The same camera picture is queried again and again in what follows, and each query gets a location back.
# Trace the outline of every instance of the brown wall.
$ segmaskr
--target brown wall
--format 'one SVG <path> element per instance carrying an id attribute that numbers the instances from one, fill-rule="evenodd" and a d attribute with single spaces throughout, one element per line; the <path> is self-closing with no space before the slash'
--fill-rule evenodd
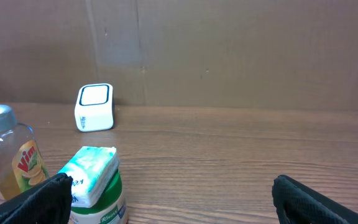
<path id="1" fill-rule="evenodd" d="M 0 101 L 358 110 L 358 1 L 0 1 Z"/>

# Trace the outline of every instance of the white box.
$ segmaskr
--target white box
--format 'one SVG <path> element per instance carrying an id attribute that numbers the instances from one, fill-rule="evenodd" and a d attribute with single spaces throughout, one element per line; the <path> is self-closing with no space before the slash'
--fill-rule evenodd
<path id="1" fill-rule="evenodd" d="M 114 125 L 114 94 L 112 85 L 91 84 L 81 87 L 74 109 L 80 131 L 107 130 Z"/>

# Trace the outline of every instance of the table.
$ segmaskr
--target table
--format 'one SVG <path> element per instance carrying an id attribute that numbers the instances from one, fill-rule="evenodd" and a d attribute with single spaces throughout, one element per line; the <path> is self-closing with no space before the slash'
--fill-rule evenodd
<path id="1" fill-rule="evenodd" d="M 81 133 L 73 105 L 8 104 L 51 174 L 117 147 L 129 223 L 278 223 L 280 174 L 358 212 L 358 112 L 116 106 L 114 129 Z"/>

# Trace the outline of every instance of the green and white can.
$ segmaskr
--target green and white can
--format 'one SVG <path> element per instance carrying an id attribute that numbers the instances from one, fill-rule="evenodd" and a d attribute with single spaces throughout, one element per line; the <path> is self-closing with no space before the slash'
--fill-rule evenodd
<path id="1" fill-rule="evenodd" d="M 91 208 L 71 208 L 70 219 L 75 224 L 126 224 L 128 212 L 117 170 L 110 179 L 98 202 Z"/>

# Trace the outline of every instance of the transparent bottle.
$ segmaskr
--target transparent bottle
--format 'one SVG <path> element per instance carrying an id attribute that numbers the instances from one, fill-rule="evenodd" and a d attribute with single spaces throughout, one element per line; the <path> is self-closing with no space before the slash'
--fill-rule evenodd
<path id="1" fill-rule="evenodd" d="M 9 200 L 49 178 L 32 129 L 0 105 L 0 191 Z"/>

